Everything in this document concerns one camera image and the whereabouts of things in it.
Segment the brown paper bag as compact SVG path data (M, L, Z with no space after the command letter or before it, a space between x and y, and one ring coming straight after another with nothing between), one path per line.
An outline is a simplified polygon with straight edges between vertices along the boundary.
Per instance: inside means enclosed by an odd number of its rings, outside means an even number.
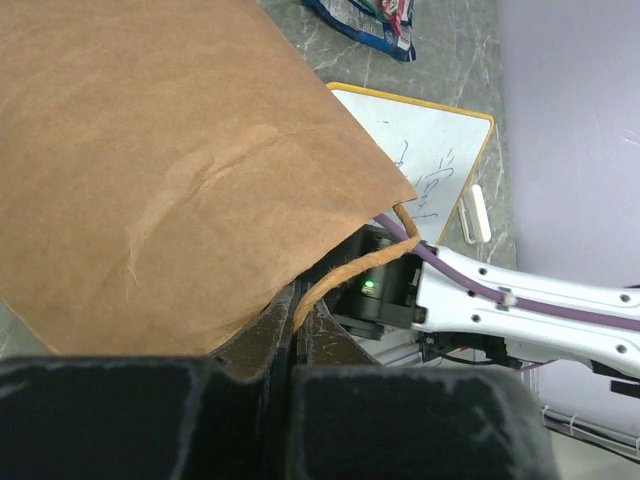
M54 353L211 352L414 197L254 1L1 5L1 299Z

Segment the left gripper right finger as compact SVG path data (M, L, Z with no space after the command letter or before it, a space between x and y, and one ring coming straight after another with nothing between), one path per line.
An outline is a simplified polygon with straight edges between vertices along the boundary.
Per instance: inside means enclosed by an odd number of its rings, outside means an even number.
M382 366L324 304L298 339L304 361L292 375L288 478L557 478L541 414L516 375Z

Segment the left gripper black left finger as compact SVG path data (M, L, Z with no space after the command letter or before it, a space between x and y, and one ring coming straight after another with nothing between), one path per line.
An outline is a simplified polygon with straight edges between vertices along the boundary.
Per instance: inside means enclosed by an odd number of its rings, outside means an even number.
M5 479L275 479L298 287L202 356L1 364Z

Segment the dark blue snack bag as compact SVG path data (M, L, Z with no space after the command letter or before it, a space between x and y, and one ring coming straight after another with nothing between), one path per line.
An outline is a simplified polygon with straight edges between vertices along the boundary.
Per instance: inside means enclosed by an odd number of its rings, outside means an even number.
M347 37L381 51L400 62L412 62L416 59L413 45L413 10L410 22L402 27L401 34L394 32L383 21L376 8L377 1L356 0L306 0L302 4L314 10L334 29Z

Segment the red snack packet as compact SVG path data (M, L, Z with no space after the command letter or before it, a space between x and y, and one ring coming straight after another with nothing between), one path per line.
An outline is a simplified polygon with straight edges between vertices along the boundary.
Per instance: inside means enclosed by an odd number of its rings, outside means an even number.
M401 34L402 27L410 22L412 7L409 0L378 0L376 8L378 16L398 35Z

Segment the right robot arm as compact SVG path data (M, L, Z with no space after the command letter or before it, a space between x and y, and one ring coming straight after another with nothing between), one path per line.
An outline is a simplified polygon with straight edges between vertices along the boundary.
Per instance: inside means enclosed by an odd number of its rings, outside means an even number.
M342 287L332 308L351 333L412 330L423 361L457 349L521 369L573 361L639 395L639 290L610 289L491 266L421 242Z

